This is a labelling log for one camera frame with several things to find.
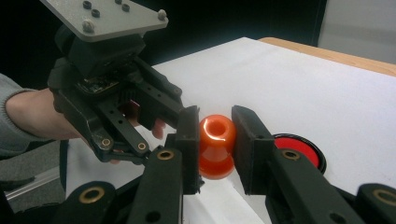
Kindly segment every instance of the bolt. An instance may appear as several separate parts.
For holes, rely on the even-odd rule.
[[[105,138],[105,139],[102,140],[102,145],[103,145],[104,147],[108,147],[108,146],[110,146],[110,144],[111,144],[110,139]]]
[[[82,2],[82,6],[83,6],[85,9],[91,9],[92,3],[91,3],[90,1],[84,1],[84,2]]]
[[[122,4],[122,11],[129,12],[129,6],[127,4]]]
[[[165,10],[160,9],[158,11],[158,20],[165,21],[165,19],[166,19],[166,12],[165,12]]]
[[[93,9],[91,14],[95,18],[99,18],[100,17],[100,11],[98,9]]]
[[[93,33],[94,27],[91,20],[86,19],[82,22],[82,30],[86,33]]]

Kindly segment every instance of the screw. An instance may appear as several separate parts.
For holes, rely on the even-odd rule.
[[[92,3],[91,3],[90,1],[84,1],[84,2],[82,2],[82,6],[83,6],[85,9],[91,9]]]
[[[91,20],[84,20],[82,22],[82,30],[86,33],[93,33],[94,31],[94,25]]]
[[[105,139],[102,140],[102,145],[103,146],[108,147],[108,146],[110,146],[110,144],[111,144],[110,139],[105,138]]]
[[[140,150],[145,150],[145,149],[146,149],[146,144],[144,144],[144,143],[139,143],[139,145],[137,145],[137,147],[138,147]]]
[[[160,20],[160,21],[165,21],[165,18],[166,18],[166,12],[165,12],[165,10],[160,9],[160,10],[158,11],[158,20]]]
[[[100,11],[98,9],[93,9],[91,14],[95,18],[99,18],[100,17]]]
[[[129,12],[129,6],[127,4],[122,4],[122,11]]]

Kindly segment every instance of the orange cylinder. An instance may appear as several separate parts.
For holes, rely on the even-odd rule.
[[[200,122],[200,174],[208,179],[222,179],[233,171],[233,145],[236,130],[222,115],[211,115]]]

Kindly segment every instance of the table surface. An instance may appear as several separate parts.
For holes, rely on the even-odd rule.
[[[273,38],[262,42],[240,38],[153,67],[183,90],[184,106],[200,106],[200,118],[230,116],[232,106],[241,105],[254,110],[271,133],[295,133],[314,142],[328,160],[325,177],[341,189],[355,194],[361,183],[396,186],[396,175],[389,172],[396,169],[396,79],[356,68],[367,64],[354,56],[335,63],[322,59],[337,59],[333,51]],[[313,57],[317,51],[326,56]],[[150,148],[161,145],[149,131],[141,131]],[[82,141],[71,141],[66,191],[90,180],[121,186],[138,171],[131,166],[101,163]],[[236,172],[206,180],[201,194],[184,199],[186,223],[270,223],[263,197],[244,195]]]
[[[328,49],[315,48],[303,44],[290,42],[283,39],[274,37],[265,37],[260,39],[261,42],[265,42],[271,45],[279,46],[285,49],[292,49],[301,53],[316,56],[322,59],[334,61],[337,63],[343,63],[359,68],[363,68],[369,71],[386,74],[389,76],[396,77],[396,64],[383,63],[371,59],[361,58],[345,53],[340,53]]]

